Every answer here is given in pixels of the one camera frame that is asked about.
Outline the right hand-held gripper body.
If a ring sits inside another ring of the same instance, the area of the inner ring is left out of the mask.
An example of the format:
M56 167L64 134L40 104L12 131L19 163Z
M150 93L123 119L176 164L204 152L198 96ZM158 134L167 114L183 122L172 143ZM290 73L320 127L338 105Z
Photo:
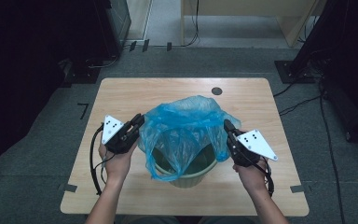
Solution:
M240 131L239 136L230 136L230 139L233 145L232 160L239 166L249 167L257 164L260 159L278 160L278 156L257 129L247 133Z

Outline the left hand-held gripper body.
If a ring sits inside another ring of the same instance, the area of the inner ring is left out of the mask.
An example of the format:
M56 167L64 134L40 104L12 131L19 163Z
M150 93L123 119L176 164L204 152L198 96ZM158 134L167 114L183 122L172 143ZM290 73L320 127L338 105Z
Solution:
M137 132L133 128L132 121L122 122L106 115L101 143L114 154L126 154L136 145Z

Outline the blue plastic bag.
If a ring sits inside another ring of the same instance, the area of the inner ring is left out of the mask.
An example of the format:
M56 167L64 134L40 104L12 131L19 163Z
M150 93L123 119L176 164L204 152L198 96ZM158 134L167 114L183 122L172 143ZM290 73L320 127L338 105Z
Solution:
M174 181L206 147L214 158L229 157L224 121L240 128L241 121L224 111L213 98L190 96L161 104L145 113L138 147L153 179Z

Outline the green plastic bin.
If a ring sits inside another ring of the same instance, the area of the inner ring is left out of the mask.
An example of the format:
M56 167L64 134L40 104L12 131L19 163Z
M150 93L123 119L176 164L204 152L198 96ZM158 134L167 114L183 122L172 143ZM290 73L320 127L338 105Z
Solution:
M163 157L162 153L158 150L153 152L155 158L155 167L158 170L159 175L173 175L174 169L169 162ZM198 185L203 177L210 172L217 160L215 159L214 150L212 145L206 146L197 157L189 164L184 173L177 179L170 181L170 184L177 188L188 189Z

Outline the person's left hand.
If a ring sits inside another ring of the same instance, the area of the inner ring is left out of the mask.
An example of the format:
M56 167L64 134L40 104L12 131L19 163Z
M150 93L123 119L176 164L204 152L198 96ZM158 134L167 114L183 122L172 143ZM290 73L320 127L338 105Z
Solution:
M124 183L124 180L131 168L132 153L136 148L137 143L134 143L127 153L115 155L108 151L105 145L100 144L99 154L104 162L107 185L113 185L114 183Z

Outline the person's right hand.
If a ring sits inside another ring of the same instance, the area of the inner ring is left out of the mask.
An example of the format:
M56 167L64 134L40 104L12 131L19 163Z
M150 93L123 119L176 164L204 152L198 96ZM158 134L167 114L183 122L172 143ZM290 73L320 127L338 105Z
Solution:
M237 164L232 166L239 175L241 183L250 195L268 194L265 183L266 163L260 160L256 166L243 167Z

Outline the person's dark trousers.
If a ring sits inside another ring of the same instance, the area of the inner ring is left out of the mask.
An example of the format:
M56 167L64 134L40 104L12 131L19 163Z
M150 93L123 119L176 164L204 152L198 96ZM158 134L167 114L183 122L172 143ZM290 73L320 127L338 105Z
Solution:
M257 224L248 217L118 216L115 224Z

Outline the dark cabinet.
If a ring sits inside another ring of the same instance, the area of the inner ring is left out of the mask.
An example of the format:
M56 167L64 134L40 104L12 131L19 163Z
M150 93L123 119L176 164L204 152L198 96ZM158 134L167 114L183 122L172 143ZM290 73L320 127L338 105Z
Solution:
M127 0L93 0L109 57L118 57L131 26Z

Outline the light wooden desk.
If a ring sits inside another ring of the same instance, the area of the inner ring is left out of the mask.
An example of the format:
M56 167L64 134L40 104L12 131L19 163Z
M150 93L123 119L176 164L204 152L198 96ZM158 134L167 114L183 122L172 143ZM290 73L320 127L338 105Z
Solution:
M181 43L185 16L274 17L289 47L293 47L311 16L320 16L327 0L180 0Z

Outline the black stand base plate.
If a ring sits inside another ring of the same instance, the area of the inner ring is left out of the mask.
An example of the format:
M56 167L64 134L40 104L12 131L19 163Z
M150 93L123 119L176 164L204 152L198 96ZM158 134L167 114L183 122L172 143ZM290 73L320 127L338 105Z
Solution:
M275 61L275 67L283 84L310 84L314 83L314 76L306 66L295 69L292 61Z
M75 84L94 84L100 74L100 68L94 59L73 61L69 81Z

